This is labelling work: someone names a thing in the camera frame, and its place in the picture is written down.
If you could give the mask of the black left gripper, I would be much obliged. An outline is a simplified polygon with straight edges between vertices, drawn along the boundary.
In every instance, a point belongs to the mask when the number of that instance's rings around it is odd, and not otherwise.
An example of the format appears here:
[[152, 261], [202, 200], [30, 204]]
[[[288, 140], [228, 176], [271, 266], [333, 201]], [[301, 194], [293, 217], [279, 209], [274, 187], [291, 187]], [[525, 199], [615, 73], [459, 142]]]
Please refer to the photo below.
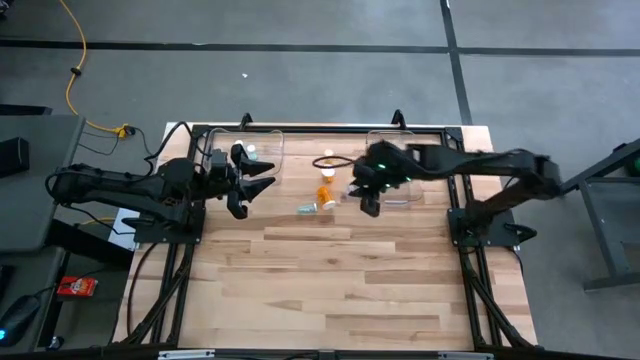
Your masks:
[[[243, 201], [253, 201], [262, 191], [267, 189], [275, 181], [275, 177], [265, 177], [244, 181], [244, 195], [241, 190], [240, 161], [246, 154], [241, 144], [233, 144], [230, 150], [231, 162], [228, 162], [228, 153], [219, 148], [212, 148], [208, 160], [207, 172], [207, 197], [226, 197], [227, 209], [236, 219], [245, 219], [248, 216], [247, 206]], [[243, 160], [243, 174], [254, 177], [263, 174], [275, 167], [274, 163], [262, 162], [251, 159]]]

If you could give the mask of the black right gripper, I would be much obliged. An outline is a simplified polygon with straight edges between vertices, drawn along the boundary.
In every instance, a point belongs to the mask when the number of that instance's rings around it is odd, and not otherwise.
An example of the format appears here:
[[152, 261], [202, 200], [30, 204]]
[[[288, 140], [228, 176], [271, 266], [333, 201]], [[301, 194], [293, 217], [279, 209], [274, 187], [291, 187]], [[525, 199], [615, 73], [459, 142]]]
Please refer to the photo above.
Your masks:
[[372, 144], [360, 163], [353, 165], [353, 176], [360, 185], [352, 184], [352, 196], [361, 197], [360, 209], [371, 217], [380, 214], [380, 194], [410, 182], [411, 158], [388, 141]]

